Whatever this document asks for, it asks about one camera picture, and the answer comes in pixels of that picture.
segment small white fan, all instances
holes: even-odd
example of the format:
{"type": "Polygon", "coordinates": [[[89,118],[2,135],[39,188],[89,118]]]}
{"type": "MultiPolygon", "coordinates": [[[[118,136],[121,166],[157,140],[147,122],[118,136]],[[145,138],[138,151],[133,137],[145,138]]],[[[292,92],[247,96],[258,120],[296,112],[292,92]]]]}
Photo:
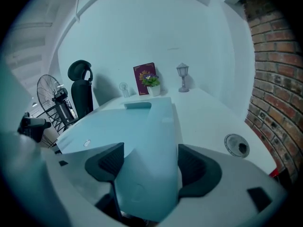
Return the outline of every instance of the small white fan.
{"type": "Polygon", "coordinates": [[[129,93],[127,90],[128,85],[125,82],[121,82],[119,88],[122,91],[124,97],[129,97],[129,93]]]}

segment round metal disc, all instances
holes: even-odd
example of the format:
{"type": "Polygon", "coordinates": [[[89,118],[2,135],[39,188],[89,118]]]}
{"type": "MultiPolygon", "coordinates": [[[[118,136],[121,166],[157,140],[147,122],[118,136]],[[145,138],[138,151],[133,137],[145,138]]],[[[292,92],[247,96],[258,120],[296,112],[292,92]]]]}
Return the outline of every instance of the round metal disc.
{"type": "Polygon", "coordinates": [[[224,139],[225,146],[234,157],[245,158],[250,153],[250,146],[240,135],[229,134],[224,139]]]}

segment book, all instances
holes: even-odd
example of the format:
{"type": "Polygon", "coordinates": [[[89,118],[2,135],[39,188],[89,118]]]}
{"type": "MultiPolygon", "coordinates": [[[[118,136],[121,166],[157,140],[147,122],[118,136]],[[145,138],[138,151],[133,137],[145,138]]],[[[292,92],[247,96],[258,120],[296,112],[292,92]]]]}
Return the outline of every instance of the book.
{"type": "Polygon", "coordinates": [[[134,76],[136,78],[139,95],[149,94],[147,91],[147,87],[142,83],[142,80],[144,79],[144,75],[146,74],[156,75],[156,68],[154,63],[147,63],[144,65],[134,67],[134,76]]]}

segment white table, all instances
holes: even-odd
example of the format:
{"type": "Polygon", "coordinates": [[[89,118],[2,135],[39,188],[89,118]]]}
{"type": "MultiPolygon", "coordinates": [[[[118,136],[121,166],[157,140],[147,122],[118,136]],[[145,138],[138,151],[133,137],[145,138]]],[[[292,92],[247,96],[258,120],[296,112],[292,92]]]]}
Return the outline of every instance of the white table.
{"type": "MultiPolygon", "coordinates": [[[[270,153],[251,128],[236,117],[229,108],[203,90],[195,88],[187,93],[180,93],[176,89],[158,97],[171,98],[177,143],[199,146],[229,154],[224,145],[224,138],[228,134],[239,134],[245,138],[250,146],[250,153],[245,158],[246,160],[254,163],[266,174],[270,174],[276,169],[276,164],[270,153]]],[[[124,103],[126,102],[146,101],[150,98],[152,97],[149,95],[115,98],[86,117],[94,117],[94,114],[100,110],[124,109],[124,103]]],[[[57,144],[59,148],[61,139],[72,134],[72,129],[77,124],[84,122],[84,119],[79,120],[58,138],[57,144]]]]}

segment table lamp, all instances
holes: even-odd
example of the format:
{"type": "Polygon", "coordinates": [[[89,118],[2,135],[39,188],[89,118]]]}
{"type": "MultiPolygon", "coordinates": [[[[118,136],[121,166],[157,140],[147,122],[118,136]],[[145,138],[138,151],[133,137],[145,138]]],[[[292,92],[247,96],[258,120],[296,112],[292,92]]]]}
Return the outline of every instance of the table lamp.
{"type": "Polygon", "coordinates": [[[179,92],[185,93],[188,92],[189,89],[185,86],[185,79],[184,77],[187,76],[189,66],[187,66],[184,63],[181,63],[180,65],[177,66],[177,71],[179,76],[182,77],[182,87],[179,88],[179,92]]]}

